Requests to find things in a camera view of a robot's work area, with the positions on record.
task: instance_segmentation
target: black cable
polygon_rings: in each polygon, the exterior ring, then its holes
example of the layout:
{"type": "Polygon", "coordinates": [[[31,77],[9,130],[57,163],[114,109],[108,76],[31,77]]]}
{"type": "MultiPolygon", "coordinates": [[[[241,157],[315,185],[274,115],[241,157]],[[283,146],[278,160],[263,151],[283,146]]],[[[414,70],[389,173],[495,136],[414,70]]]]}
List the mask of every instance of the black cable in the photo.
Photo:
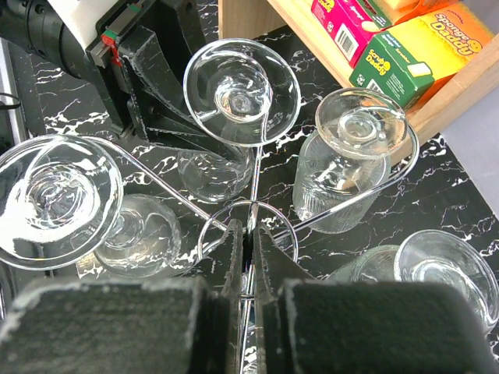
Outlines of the black cable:
{"type": "Polygon", "coordinates": [[[0,111],[8,111],[10,109],[17,109],[20,106],[21,106],[21,100],[18,97],[11,95],[10,93],[0,92],[0,111]],[[11,99],[14,100],[14,104],[3,103],[2,97],[10,97],[11,99]]]}

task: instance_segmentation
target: sponge box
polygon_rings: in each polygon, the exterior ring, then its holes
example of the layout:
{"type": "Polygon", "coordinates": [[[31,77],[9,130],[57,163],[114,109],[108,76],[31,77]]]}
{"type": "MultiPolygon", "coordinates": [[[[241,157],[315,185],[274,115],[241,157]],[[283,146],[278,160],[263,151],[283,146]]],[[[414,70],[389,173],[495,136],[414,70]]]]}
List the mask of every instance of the sponge box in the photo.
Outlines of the sponge box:
{"type": "Polygon", "coordinates": [[[392,9],[382,0],[313,0],[312,13],[355,67],[374,35],[458,0],[419,0],[392,9]]]}
{"type": "Polygon", "coordinates": [[[350,82],[387,94],[404,109],[419,106],[492,38],[465,5],[450,5],[376,35],[350,82]]]}

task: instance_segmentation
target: marble surface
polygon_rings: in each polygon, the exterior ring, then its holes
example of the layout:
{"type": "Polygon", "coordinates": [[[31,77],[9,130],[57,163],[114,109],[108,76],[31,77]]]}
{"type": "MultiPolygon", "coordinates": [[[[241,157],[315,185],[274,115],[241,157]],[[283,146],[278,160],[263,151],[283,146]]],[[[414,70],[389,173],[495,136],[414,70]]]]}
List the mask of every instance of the marble surface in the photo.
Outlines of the marble surface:
{"type": "MultiPolygon", "coordinates": [[[[215,40],[218,31],[216,3],[203,0],[199,12],[207,40],[215,40]]],[[[288,27],[259,40],[288,61],[302,89],[299,120],[287,136],[264,148],[260,178],[260,199],[276,206],[297,223],[298,218],[292,209],[292,188],[298,153],[305,138],[313,131],[313,115],[320,100],[340,86],[288,27]]],[[[19,56],[19,66],[20,85],[24,84],[24,79],[33,79],[32,76],[23,78],[22,69],[25,69],[25,74],[30,74],[30,69],[34,71],[34,85],[26,90],[24,97],[29,101],[25,103],[28,111],[41,113],[33,115],[33,121],[40,118],[41,126],[49,133],[109,135],[108,115],[90,84],[67,76],[36,57],[19,56]]],[[[181,185],[175,150],[151,146],[140,140],[123,146],[209,213],[221,208],[221,205],[196,201],[181,185]]],[[[159,195],[178,214],[184,233],[185,259],[193,259],[196,233],[203,221],[161,192],[142,172],[134,170],[119,157],[117,160],[121,164],[127,193],[159,195]]],[[[249,189],[242,194],[243,197],[249,197],[249,189]]],[[[246,212],[247,208],[240,208],[232,212],[232,217],[245,217],[246,212]]],[[[281,226],[273,217],[263,219],[271,228],[281,226]]],[[[420,160],[410,176],[381,193],[357,227],[342,235],[322,235],[309,230],[300,232],[299,262],[315,277],[325,277],[369,248],[380,244],[400,244],[413,232],[430,228],[466,240],[496,273],[499,271],[499,223],[442,136],[436,136],[423,145],[420,160]]],[[[211,231],[210,235],[215,238],[218,233],[211,231]]],[[[499,328],[496,328],[488,337],[496,358],[499,357],[498,334],[499,328]]],[[[255,348],[248,347],[246,353],[246,364],[254,365],[255,348]]]]}

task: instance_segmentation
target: glass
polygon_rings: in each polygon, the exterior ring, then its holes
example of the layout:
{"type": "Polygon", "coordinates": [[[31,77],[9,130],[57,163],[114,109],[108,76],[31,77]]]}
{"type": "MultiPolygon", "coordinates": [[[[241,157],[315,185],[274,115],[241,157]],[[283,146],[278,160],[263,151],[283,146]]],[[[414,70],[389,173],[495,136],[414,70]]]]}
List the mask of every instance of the glass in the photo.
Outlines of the glass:
{"type": "Polygon", "coordinates": [[[301,100],[286,61],[247,39],[201,48],[187,65],[184,96],[198,126],[234,146],[273,143],[295,123],[301,100]]]}
{"type": "Polygon", "coordinates": [[[175,215],[152,201],[123,196],[116,163],[93,141],[66,135],[27,140],[0,157],[0,260],[25,270],[58,269],[108,240],[103,260],[113,258],[113,243],[120,252],[115,257],[130,254],[130,276],[150,275],[177,255],[181,236],[175,215]],[[124,250],[127,240],[138,245],[134,251],[124,250]],[[137,270],[142,243],[150,257],[137,270]]]}
{"type": "Polygon", "coordinates": [[[239,195],[253,174],[253,150],[229,146],[232,157],[196,150],[177,155],[180,179],[187,190],[205,203],[219,203],[239,195]]]}
{"type": "Polygon", "coordinates": [[[125,195],[117,221],[94,252],[104,268],[124,277],[149,277],[180,252],[180,223],[159,199],[125,195]]]}
{"type": "Polygon", "coordinates": [[[460,238],[438,230],[419,231],[400,246],[369,249],[332,273],[330,281],[437,282],[458,290],[489,333],[499,319],[499,287],[479,253],[460,238]]]}
{"type": "MultiPolygon", "coordinates": [[[[390,155],[408,135],[404,111],[391,98],[366,89],[326,96],[316,113],[317,130],[300,150],[293,204],[302,221],[385,183],[390,155]]],[[[310,227],[326,234],[354,228],[379,193],[310,227]]]]}

